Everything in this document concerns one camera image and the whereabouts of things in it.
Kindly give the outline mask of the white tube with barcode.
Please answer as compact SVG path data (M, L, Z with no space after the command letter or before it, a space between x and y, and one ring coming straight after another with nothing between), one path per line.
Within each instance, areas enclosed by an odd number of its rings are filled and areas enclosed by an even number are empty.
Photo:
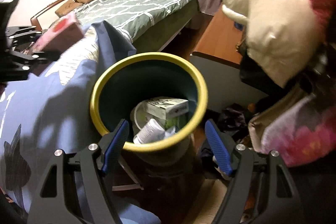
M133 138L134 144L148 144L160 141L165 136L165 130L155 120L150 119L146 125Z

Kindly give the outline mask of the green tea carton box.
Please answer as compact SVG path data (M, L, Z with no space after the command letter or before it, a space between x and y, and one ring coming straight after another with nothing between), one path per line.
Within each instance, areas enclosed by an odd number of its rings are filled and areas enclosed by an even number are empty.
M144 104L144 110L163 120L168 120L189 112L189 101L178 98L155 98Z

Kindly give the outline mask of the pink strawberry milk carton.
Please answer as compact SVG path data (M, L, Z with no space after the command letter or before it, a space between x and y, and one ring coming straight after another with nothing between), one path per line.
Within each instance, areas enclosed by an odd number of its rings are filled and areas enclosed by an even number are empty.
M55 51L63 53L84 38L83 30L74 12L61 17L31 46L30 53Z

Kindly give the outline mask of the paper noodle bowl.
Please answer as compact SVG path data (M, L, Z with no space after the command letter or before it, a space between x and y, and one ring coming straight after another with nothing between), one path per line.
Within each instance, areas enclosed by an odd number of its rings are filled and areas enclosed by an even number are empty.
M130 120L134 135L147 124L147 112L144 110L144 102L140 102L130 113Z

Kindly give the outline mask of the small green carton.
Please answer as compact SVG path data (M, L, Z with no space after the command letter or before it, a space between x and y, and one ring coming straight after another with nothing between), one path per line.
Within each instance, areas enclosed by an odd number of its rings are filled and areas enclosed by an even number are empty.
M165 130L170 129L171 127L175 127L175 129L178 131L182 129L187 124L187 118L185 115L181 115L175 118L171 118L168 120L165 120L163 122L163 128Z

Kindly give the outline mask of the blue white toothpaste tube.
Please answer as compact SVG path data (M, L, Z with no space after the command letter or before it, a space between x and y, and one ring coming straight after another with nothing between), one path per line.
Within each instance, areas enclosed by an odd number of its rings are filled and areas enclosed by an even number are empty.
M173 136L176 133L176 127L172 126L171 128L168 128L165 131L165 136L164 139L170 138L171 136Z

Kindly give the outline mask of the yellow rimmed trash bin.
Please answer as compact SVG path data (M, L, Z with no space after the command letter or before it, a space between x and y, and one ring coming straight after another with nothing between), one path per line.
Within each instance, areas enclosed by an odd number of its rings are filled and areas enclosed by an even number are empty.
M127 57L106 69L96 81L89 105L96 130L113 131L131 119L138 140L124 150L152 153L189 137L208 103L205 79L189 61L169 53L148 52Z

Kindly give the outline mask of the blue tablecloth with stars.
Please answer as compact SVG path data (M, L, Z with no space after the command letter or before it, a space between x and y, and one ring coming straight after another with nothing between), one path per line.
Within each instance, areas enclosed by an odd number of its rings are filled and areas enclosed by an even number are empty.
M39 75L11 82L1 97L1 223L25 223L33 195L55 150L74 153L96 143L89 103L97 79L135 47L106 22Z

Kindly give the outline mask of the brown pillow left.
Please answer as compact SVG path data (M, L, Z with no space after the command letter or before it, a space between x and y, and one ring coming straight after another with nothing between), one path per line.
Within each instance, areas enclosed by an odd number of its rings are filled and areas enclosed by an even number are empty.
M68 0L55 11L55 14L59 18L61 18L82 5L83 4L80 2L76 2L74 0Z

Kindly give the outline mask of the pink floral bag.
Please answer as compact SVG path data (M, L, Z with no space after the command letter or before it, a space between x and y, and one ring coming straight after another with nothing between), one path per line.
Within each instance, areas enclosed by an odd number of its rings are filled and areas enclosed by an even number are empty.
M276 150L288 167L316 161L335 150L335 98L289 92L248 123L252 146Z

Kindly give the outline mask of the wooden side desk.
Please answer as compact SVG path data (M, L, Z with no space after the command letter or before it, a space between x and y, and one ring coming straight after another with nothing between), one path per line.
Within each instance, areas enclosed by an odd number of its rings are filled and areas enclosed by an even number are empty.
M217 63L239 69L242 56L236 51L243 32L235 27L220 7L205 29L192 56L202 57Z

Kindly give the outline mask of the wooden bed with headboard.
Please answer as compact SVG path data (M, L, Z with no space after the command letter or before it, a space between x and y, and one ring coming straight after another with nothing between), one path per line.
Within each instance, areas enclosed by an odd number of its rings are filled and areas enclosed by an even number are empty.
M57 0L31 24L42 30L39 17L55 6L57 16L72 11L83 26L107 22L139 53L162 51L199 13L198 0Z

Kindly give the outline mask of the green plaid duvet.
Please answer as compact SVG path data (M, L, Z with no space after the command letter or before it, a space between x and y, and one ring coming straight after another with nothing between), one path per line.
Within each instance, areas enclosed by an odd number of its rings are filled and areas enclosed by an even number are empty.
M196 0L94 0L73 12L82 26L105 20L132 43L192 1Z

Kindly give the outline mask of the cream puffer jacket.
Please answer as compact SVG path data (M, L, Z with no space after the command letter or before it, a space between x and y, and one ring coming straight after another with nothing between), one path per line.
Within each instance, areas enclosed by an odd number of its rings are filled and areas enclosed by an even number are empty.
M222 0L228 18L247 26L247 53L280 87L306 67L321 42L309 0Z

